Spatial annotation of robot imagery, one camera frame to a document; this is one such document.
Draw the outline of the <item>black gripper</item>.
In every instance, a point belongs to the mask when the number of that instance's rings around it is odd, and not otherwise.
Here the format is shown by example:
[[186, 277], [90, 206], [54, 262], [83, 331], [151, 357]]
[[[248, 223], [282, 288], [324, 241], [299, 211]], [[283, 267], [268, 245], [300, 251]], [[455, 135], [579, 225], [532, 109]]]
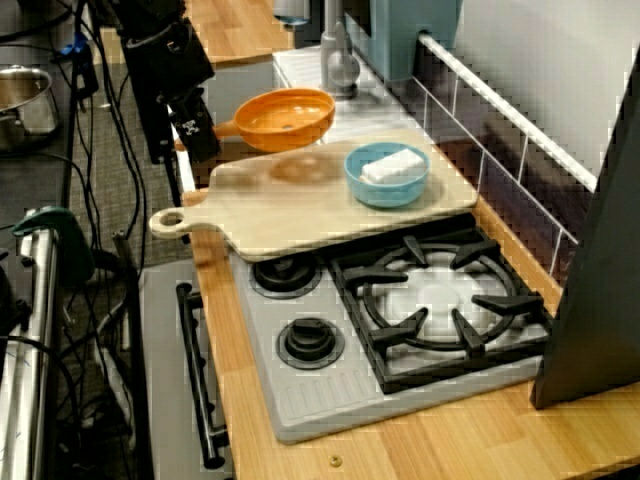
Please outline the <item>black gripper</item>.
[[129, 39], [125, 52], [142, 67], [157, 96], [170, 103], [169, 118], [191, 159], [202, 163], [213, 157], [219, 141], [204, 90], [189, 95], [213, 78], [214, 70], [191, 21], [183, 18], [153, 36]]

